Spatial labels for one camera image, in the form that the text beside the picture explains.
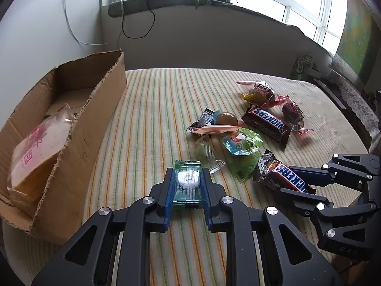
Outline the clear green candy wrapper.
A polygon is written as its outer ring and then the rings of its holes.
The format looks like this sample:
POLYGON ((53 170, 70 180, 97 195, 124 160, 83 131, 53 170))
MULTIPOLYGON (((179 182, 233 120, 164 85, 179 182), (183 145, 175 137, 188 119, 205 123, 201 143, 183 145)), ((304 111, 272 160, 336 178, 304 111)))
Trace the clear green candy wrapper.
POLYGON ((209 174, 218 172, 226 165, 225 161, 216 157, 209 136, 202 136, 197 139, 192 146, 192 153, 194 160, 199 161, 203 168, 208 169, 209 174))

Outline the brown egg snack packet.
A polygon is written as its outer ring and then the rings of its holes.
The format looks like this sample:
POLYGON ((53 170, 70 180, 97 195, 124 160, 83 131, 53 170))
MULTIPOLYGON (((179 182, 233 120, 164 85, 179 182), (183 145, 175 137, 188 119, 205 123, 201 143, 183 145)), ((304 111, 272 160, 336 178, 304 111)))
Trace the brown egg snack packet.
POLYGON ((219 110, 213 111, 206 108, 201 113, 200 117, 193 124, 187 127, 186 131, 194 133, 196 129, 211 125, 238 126, 238 118, 230 112, 221 112, 219 110))

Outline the yellow candy packet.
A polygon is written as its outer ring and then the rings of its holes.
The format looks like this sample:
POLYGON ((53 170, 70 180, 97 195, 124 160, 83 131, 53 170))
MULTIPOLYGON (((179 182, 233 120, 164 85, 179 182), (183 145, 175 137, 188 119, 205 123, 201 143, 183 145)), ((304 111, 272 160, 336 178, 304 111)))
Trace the yellow candy packet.
POLYGON ((249 103, 257 104, 257 105, 263 105, 268 102, 268 99, 261 93, 253 93, 253 94, 240 93, 240 97, 249 103))

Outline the green patterned bag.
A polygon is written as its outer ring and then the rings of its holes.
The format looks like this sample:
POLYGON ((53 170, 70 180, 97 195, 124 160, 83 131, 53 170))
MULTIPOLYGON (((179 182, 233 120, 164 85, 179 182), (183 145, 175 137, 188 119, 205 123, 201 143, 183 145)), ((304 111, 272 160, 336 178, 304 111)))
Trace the green patterned bag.
POLYGON ((295 80, 306 80, 309 76, 309 71, 314 70, 314 64, 314 58, 310 55, 304 55, 297 58, 289 78, 295 80))

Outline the green jelly cup packet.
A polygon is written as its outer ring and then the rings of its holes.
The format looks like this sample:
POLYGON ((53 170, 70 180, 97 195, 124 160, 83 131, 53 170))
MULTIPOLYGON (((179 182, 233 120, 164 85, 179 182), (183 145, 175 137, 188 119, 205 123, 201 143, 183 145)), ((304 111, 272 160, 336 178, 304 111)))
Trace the green jelly cup packet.
POLYGON ((234 178, 241 182, 252 178, 261 157, 261 136, 253 130, 239 127, 221 137, 221 142, 228 153, 227 165, 234 178))

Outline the brown cardboard box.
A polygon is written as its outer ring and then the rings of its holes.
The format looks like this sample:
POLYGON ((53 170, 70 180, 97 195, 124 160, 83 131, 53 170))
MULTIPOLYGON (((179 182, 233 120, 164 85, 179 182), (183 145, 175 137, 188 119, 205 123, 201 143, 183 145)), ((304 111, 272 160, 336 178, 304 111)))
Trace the brown cardboard box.
POLYGON ((77 231, 90 175, 127 86, 121 50, 42 77, 1 129, 1 217, 55 244, 77 231))

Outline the dark red candy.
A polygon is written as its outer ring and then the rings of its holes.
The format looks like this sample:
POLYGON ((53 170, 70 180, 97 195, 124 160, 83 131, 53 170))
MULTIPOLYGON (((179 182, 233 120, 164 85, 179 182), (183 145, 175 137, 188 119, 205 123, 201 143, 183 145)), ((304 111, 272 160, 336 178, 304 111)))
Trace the dark red candy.
POLYGON ((304 113, 293 101, 289 101, 283 104, 282 113, 288 127, 293 132, 297 132, 298 135, 304 136, 313 131, 313 129, 305 128, 304 113))

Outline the wall map poster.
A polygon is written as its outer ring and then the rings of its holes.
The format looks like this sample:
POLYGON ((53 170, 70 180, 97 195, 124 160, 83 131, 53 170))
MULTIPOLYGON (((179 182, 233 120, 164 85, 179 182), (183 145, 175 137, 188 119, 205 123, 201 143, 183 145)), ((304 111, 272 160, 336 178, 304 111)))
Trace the wall map poster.
POLYGON ((364 88, 376 62, 380 29, 363 0, 347 0, 346 21, 330 68, 364 88))

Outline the bread slice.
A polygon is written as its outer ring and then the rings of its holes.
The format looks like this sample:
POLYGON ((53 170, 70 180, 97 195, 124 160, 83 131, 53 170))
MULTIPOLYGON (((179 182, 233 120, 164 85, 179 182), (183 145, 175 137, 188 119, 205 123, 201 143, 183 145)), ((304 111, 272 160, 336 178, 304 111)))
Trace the bread slice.
POLYGON ((33 217, 75 116, 69 105, 42 121, 14 149, 8 172, 11 202, 33 217))

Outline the Snickers bar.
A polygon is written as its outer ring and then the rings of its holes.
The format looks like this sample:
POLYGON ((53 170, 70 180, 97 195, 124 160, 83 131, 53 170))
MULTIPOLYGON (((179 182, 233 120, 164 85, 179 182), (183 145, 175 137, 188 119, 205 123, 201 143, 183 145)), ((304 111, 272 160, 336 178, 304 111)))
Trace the Snickers bar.
POLYGON ((273 191, 285 188, 306 192, 304 180, 267 149, 258 160, 253 180, 273 191))
POLYGON ((291 130, 283 120, 257 105, 251 105, 241 119, 247 125, 276 141, 281 150, 286 149, 291 130))

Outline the teal clear candy packet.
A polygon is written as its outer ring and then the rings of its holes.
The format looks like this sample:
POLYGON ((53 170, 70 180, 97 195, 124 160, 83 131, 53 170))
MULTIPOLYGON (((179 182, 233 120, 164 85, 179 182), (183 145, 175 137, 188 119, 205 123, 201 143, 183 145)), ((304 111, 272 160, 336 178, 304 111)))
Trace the teal clear candy packet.
POLYGON ((176 160, 174 170, 176 173, 174 205, 198 209, 203 202, 201 194, 201 162, 176 160))

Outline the pink candy bar wrapper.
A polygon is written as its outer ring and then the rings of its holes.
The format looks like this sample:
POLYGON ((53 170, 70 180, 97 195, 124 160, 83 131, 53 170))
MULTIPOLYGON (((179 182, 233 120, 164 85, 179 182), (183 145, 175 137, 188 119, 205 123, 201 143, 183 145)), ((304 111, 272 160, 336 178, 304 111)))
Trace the pink candy bar wrapper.
POLYGON ((207 125, 191 130, 193 134, 204 136, 208 134, 225 134, 227 132, 236 132, 239 126, 236 125, 207 125))

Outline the dark stone windowsill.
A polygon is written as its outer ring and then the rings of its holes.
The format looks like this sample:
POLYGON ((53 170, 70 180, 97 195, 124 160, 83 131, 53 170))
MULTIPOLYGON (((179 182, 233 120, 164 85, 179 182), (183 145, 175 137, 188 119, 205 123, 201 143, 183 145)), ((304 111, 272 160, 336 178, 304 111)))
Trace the dark stone windowsill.
POLYGON ((313 57, 332 57, 326 49, 307 37, 297 26, 287 25, 269 16, 240 6, 208 0, 127 0, 112 2, 106 7, 108 17, 125 19, 129 15, 142 14, 156 16, 168 12, 169 29, 181 25, 180 33, 188 35, 200 30, 207 38, 208 48, 212 40, 219 39, 224 45, 229 41, 271 52, 295 52, 296 55, 308 54, 313 57))

